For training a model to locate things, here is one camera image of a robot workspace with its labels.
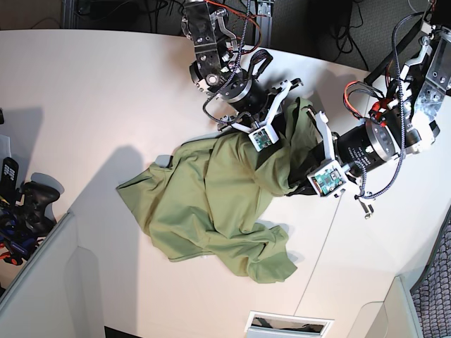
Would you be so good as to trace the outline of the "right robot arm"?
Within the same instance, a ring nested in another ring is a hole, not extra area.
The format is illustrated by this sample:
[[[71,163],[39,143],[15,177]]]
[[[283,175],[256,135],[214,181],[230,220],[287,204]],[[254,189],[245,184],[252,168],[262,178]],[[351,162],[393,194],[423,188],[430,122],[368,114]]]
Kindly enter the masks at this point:
[[[219,131],[233,128],[248,135],[257,151],[275,144],[279,136],[272,126],[282,112],[282,103],[300,79],[284,80],[278,87],[263,88],[258,79],[273,57],[265,49],[252,52],[249,67],[242,68],[247,54],[245,36],[237,36],[226,26],[230,9],[215,1],[188,1],[184,6],[182,29],[193,43],[195,60],[190,74],[208,102],[220,98],[234,115],[216,118],[207,113]]]

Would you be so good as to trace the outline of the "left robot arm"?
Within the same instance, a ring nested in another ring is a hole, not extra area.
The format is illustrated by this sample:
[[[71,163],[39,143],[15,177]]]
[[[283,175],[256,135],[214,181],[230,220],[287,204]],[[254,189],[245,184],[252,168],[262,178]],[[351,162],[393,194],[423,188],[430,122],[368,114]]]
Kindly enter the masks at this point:
[[[291,170],[294,194],[326,197],[354,184],[358,199],[374,199],[393,186],[408,155],[435,142],[435,119],[450,94],[450,2],[429,1],[424,11],[401,19],[391,44],[391,53],[364,81],[350,82],[343,91],[343,105],[358,126],[338,135],[323,112],[300,106],[322,141]],[[379,192],[366,191],[369,172],[394,159],[389,183]]]

